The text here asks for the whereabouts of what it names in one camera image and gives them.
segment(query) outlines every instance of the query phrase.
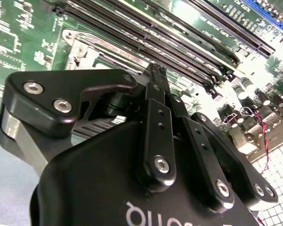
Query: blue ram slot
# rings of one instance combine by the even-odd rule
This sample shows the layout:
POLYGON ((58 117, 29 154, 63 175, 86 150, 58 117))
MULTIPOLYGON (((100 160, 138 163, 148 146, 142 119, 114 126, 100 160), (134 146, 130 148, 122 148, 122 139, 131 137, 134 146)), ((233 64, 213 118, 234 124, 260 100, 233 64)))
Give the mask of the blue ram slot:
POLYGON ((268 12, 266 12, 258 3, 253 0, 242 0, 245 4, 247 4, 252 10, 256 11, 259 15, 261 15, 264 19, 266 19, 269 23, 276 26, 279 30, 283 31, 283 23, 277 22, 268 12))

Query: green circuit board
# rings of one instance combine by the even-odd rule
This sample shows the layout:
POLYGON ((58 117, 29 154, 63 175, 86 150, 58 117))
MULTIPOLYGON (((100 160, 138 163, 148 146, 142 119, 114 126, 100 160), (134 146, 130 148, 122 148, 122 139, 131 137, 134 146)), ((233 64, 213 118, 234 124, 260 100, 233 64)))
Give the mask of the green circuit board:
MULTIPOLYGON (((255 12, 243 6, 238 0, 211 1, 272 45, 276 49, 276 53, 266 60, 225 30, 217 27, 205 16, 200 15, 183 0, 160 0, 156 3, 209 38, 232 52, 236 52, 242 61, 237 70, 244 73, 245 77, 252 77, 255 82, 258 82, 257 86, 266 85, 266 81, 262 82, 262 76, 264 76, 275 89, 281 91, 283 89, 283 33, 264 21, 255 12)), ((143 1, 120 0, 120 2, 168 27, 177 36, 186 38, 180 29, 143 1)), ((0 0, 0 103, 4 81, 9 74, 16 71, 64 70, 71 49, 61 36, 65 29, 89 32, 118 44, 101 31, 82 24, 76 19, 69 16, 57 17, 45 12, 40 8, 39 0, 0 0)), ((195 41, 191 37, 188 39, 190 42, 195 41)), ((173 83, 177 83, 182 79, 182 76, 171 72, 169 78, 173 83)), ((193 83, 187 84, 186 89, 191 90, 190 86, 193 86, 193 83)))

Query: white grid mat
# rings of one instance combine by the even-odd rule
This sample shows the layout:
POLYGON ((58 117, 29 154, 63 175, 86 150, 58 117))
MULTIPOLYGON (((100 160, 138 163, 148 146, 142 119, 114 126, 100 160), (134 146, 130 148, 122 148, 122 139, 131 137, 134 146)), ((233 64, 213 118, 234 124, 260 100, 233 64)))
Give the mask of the white grid mat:
MULTIPOLYGON (((283 226, 283 145, 272 151, 269 157, 269 169, 263 173, 263 176, 277 191, 279 203, 259 213, 259 218, 266 226, 283 226)), ((266 156, 253 165, 259 172, 262 172, 266 165, 266 156)))

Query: screw hole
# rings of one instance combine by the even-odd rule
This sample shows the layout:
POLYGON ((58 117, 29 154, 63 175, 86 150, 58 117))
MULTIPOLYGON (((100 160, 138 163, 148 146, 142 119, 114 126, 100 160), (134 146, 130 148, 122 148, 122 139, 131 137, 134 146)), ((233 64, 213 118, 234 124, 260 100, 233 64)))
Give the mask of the screw hole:
POLYGON ((164 128, 165 128, 164 124, 162 124, 162 123, 159 123, 159 124, 158 124, 158 127, 160 127, 161 129, 164 129, 164 128))
POLYGON ((64 108, 64 109, 67 108, 67 105, 64 104, 64 103, 60 103, 59 106, 60 106, 61 108, 64 108))
POLYGON ((69 32, 69 33, 66 35, 66 38, 67 38, 67 39, 71 39, 71 38, 72 38, 72 34, 69 32))
POLYGON ((205 144, 201 144, 201 146, 204 150, 208 150, 208 147, 205 144))
POLYGON ((35 85, 29 85, 29 89, 32 91, 38 91, 38 87, 36 87, 35 85))
POLYGON ((158 113, 159 113, 160 115, 162 115, 162 116, 165 115, 165 113, 164 113, 162 110, 158 110, 158 113))

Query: microchip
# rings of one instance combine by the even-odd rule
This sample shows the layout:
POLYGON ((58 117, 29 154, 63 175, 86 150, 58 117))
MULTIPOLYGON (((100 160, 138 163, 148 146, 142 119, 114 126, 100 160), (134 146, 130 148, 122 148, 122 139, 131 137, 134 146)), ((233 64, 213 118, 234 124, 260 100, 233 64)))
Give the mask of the microchip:
POLYGON ((45 56, 44 57, 44 60, 47 62, 47 63, 52 63, 52 58, 51 57, 49 57, 49 56, 45 56))
POLYGON ((33 8, 32 8, 32 5, 31 5, 31 4, 25 2, 24 5, 23 5, 23 9, 24 9, 26 12, 31 13, 31 11, 32 11, 33 8))

